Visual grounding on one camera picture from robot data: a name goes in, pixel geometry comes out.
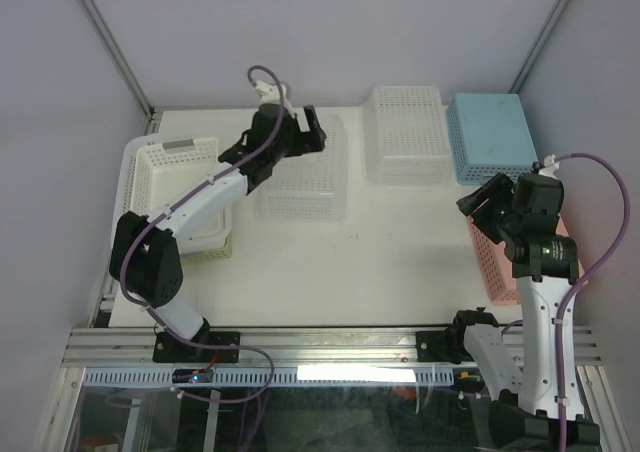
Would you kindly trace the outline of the light blue perforated basket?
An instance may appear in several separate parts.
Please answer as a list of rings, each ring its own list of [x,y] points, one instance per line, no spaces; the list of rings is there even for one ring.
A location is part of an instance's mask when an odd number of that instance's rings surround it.
[[[482,185],[498,173],[515,181],[538,160],[517,94],[457,93],[445,117],[461,185]]]

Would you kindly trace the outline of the pink basket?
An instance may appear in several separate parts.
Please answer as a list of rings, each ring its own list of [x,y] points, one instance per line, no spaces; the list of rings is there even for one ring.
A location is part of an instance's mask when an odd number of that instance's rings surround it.
[[[520,304],[527,318],[549,318],[581,277],[575,241],[555,232],[556,215],[478,216],[480,223],[467,223],[491,303]]]

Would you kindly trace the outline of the white perforated basket top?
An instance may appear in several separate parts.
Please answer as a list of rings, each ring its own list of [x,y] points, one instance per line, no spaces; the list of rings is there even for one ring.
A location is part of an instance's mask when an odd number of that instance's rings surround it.
[[[373,186],[429,187],[451,179],[452,155],[436,86],[376,86],[362,105],[364,175]]]

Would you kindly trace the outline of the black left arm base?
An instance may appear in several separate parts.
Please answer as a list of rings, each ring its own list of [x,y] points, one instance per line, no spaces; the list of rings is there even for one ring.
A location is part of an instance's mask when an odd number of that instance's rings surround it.
[[[215,330],[204,325],[192,338],[194,343],[205,348],[188,345],[168,331],[157,331],[152,361],[154,363],[209,363],[214,365],[234,364],[239,360],[241,333],[239,331]]]

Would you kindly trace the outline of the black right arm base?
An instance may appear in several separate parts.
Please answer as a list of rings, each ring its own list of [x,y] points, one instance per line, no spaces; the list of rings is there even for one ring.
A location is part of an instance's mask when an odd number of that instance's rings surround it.
[[[464,334],[468,327],[474,325],[498,327],[499,323],[484,307],[458,310],[444,329],[415,333],[417,360],[420,363],[446,362],[455,365],[471,362],[472,357],[464,347]]]

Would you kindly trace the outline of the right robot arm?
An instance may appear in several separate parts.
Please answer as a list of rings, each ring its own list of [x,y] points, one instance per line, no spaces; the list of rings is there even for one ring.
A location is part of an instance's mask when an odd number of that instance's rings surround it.
[[[498,173],[458,209],[495,244],[504,244],[522,309],[524,365],[507,350],[492,314],[457,312],[447,346],[471,358],[491,397],[489,433],[510,451],[594,451],[600,428],[586,416],[574,360],[569,293],[579,279],[575,241],[558,233],[564,187],[553,177]]]

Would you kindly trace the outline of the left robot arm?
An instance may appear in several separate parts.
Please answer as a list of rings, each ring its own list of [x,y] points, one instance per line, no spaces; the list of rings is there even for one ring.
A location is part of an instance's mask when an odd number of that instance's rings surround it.
[[[283,159],[324,150],[326,133],[314,106],[303,109],[309,128],[277,104],[264,104],[250,127],[219,155],[218,161],[190,191],[158,211],[123,214],[117,222],[109,273],[123,296],[142,307],[174,339],[188,360],[208,352],[209,322],[182,298],[179,243],[237,200],[269,179]]]

